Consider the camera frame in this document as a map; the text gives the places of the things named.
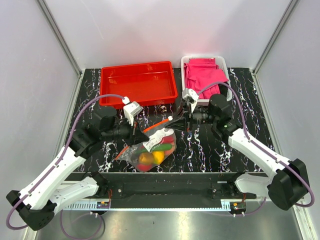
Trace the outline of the right aluminium frame post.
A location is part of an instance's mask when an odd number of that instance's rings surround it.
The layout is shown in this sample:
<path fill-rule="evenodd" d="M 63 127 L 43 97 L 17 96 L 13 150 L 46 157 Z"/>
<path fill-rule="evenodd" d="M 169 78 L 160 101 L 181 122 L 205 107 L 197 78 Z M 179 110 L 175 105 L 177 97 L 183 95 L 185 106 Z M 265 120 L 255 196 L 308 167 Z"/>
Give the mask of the right aluminium frame post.
<path fill-rule="evenodd" d="M 259 57 L 256 65 L 252 69 L 252 73 L 256 75 L 259 70 L 261 69 L 263 63 L 265 62 L 266 58 L 268 57 L 269 53 L 271 52 L 273 46 L 277 42 L 279 36 L 281 35 L 282 31 L 285 29 L 285 26 L 289 22 L 289 19 L 293 12 L 295 11 L 296 7 L 300 3 L 300 0 L 290 0 L 286 9 L 284 10 L 279 22 L 277 23 L 270 39 L 268 40 L 261 56 Z"/>

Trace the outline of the red plastic tray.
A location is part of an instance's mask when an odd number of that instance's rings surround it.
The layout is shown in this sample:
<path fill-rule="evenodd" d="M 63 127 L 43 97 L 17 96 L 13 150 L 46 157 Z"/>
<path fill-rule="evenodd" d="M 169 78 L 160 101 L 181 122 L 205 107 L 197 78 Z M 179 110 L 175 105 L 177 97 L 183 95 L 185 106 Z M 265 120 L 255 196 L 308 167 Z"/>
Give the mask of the red plastic tray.
<path fill-rule="evenodd" d="M 99 93 L 128 97 L 143 107 L 172 104 L 178 97 L 170 61 L 103 67 Z"/>

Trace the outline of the white plastic basket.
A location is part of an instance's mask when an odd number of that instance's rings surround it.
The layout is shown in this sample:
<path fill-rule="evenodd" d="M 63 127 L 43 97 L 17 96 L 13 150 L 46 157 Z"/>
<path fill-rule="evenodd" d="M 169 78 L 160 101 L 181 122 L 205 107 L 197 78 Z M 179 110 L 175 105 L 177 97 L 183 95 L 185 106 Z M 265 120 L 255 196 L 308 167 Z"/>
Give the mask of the white plastic basket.
<path fill-rule="evenodd" d="M 231 84 L 225 59 L 221 56 L 201 54 L 181 58 L 181 82 L 183 89 L 193 89 L 197 93 L 212 83 Z M 222 94 L 228 101 L 233 97 L 228 87 L 217 84 L 200 93 L 198 103 L 207 105 L 212 94 Z"/>

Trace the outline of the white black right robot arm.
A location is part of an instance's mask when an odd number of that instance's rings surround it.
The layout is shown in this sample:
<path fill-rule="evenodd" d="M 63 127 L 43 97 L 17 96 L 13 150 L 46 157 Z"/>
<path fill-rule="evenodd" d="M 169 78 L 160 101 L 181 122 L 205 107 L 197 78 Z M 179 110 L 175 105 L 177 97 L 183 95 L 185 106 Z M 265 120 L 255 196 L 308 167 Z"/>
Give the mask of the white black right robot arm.
<path fill-rule="evenodd" d="M 306 165 L 300 159 L 290 160 L 271 150 L 247 132 L 231 113 L 226 97 L 214 94 L 207 106 L 198 106 L 198 95 L 187 89 L 182 95 L 178 114 L 167 128 L 189 132 L 194 125 L 210 125 L 214 137 L 235 149 L 258 165 L 266 176 L 239 173 L 227 185 L 228 195 L 243 194 L 268 197 L 280 209 L 288 210 L 307 194 L 315 201 Z"/>

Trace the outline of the pink cloth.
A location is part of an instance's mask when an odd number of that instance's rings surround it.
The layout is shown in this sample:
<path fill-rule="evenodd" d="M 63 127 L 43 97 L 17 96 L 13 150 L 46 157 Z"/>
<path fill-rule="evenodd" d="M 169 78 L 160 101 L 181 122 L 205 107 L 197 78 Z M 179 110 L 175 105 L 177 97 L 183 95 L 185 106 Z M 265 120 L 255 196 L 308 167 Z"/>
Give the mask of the pink cloth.
<path fill-rule="evenodd" d="M 185 87 L 199 93 L 215 82 L 228 81 L 224 71 L 216 64 L 215 58 L 192 58 L 183 66 Z"/>

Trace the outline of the clear zip top bag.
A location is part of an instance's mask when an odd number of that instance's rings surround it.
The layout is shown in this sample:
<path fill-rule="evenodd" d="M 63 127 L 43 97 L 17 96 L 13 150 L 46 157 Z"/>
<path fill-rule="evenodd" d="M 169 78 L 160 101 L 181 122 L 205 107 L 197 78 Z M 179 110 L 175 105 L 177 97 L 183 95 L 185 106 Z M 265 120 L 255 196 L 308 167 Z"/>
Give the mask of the clear zip top bag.
<path fill-rule="evenodd" d="M 172 120 L 173 117 L 169 116 L 145 129 L 143 133 L 149 140 L 126 146 L 115 159 L 128 162 L 142 173 L 159 166 L 177 148 L 175 131 L 165 127 Z"/>

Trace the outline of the black marble pattern mat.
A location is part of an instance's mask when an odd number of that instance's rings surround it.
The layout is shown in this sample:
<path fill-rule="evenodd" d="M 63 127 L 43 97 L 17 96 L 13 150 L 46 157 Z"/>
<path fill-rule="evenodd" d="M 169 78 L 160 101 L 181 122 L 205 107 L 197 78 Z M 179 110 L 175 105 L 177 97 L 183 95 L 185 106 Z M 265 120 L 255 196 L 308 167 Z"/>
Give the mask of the black marble pattern mat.
<path fill-rule="evenodd" d="M 258 87 L 249 68 L 230 67 L 228 76 L 231 87 L 241 103 L 248 132 L 270 149 L 277 151 L 276 142 L 269 131 L 262 108 Z M 71 119 L 100 94 L 101 69 L 87 68 L 81 77 Z M 194 126 L 192 132 L 177 131 L 176 149 L 152 172 L 204 173 L 204 172 L 260 172 L 261 168 L 237 150 L 215 139 L 209 125 Z M 101 150 L 75 169 L 76 172 L 135 172 L 135 168 L 116 157 L 126 146 L 123 140 L 105 142 Z"/>

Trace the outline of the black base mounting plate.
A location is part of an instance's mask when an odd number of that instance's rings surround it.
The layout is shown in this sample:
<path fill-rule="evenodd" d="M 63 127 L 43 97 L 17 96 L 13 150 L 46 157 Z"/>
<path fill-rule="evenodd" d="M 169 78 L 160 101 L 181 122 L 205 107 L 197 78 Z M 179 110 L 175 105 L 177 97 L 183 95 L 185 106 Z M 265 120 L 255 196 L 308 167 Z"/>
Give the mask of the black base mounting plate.
<path fill-rule="evenodd" d="M 102 176 L 112 191 L 112 210 L 219 208 L 221 200 L 262 199 L 230 189 L 237 173 L 110 172 Z"/>

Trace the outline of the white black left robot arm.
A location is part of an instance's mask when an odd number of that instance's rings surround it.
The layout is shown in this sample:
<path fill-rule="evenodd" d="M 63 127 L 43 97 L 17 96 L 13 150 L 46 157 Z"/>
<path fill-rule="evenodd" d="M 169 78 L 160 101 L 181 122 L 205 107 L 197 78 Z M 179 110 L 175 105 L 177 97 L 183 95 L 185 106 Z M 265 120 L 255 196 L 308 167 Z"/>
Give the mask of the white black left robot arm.
<path fill-rule="evenodd" d="M 136 116 L 142 111 L 137 102 L 123 107 L 124 118 L 107 106 L 93 113 L 92 119 L 79 129 L 72 128 L 65 146 L 43 172 L 22 190 L 11 190 L 6 199 L 27 227 L 34 231 L 44 228 L 65 207 L 87 197 L 103 198 L 108 194 L 109 181 L 98 172 L 90 173 L 64 189 L 61 183 L 94 153 L 104 142 L 124 140 L 128 146 L 149 140 L 139 128 Z"/>

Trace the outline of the left aluminium frame post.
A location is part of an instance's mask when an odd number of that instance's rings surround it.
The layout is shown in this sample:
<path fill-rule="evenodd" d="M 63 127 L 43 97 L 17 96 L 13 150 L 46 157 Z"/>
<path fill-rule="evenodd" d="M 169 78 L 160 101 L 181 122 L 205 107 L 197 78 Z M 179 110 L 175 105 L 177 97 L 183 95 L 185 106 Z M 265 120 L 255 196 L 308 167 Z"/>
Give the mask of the left aluminium frame post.
<path fill-rule="evenodd" d="M 42 12 L 45 20 L 47 21 L 50 29 L 52 30 L 73 71 L 79 77 L 82 74 L 82 69 L 79 67 L 79 64 L 73 56 L 47 2 L 45 0 L 35 0 L 35 2 L 37 3 L 40 11 Z"/>

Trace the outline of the aluminium frame post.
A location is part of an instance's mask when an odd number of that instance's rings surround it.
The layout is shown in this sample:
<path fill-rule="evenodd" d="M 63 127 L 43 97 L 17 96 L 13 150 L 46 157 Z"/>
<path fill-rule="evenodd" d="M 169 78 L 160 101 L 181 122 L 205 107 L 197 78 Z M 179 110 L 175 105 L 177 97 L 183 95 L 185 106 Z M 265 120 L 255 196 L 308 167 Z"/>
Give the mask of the aluminium frame post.
<path fill-rule="evenodd" d="M 79 77 L 82 74 L 82 69 L 79 67 L 79 64 L 73 56 L 47 2 L 45 0 L 35 0 L 35 2 L 37 3 L 40 11 L 42 12 L 45 20 L 47 21 L 50 29 L 52 30 L 73 71 Z"/>
<path fill-rule="evenodd" d="M 269 53 L 271 52 L 273 46 L 277 42 L 279 36 L 281 35 L 282 31 L 285 29 L 285 26 L 289 22 L 289 19 L 293 12 L 295 11 L 296 7 L 300 3 L 300 0 L 290 0 L 286 9 L 284 10 L 279 22 L 277 23 L 270 39 L 268 40 L 261 56 L 259 57 L 256 65 L 252 69 L 252 73 L 256 75 L 259 70 L 261 69 L 263 63 L 265 62 L 266 58 L 268 57 Z"/>

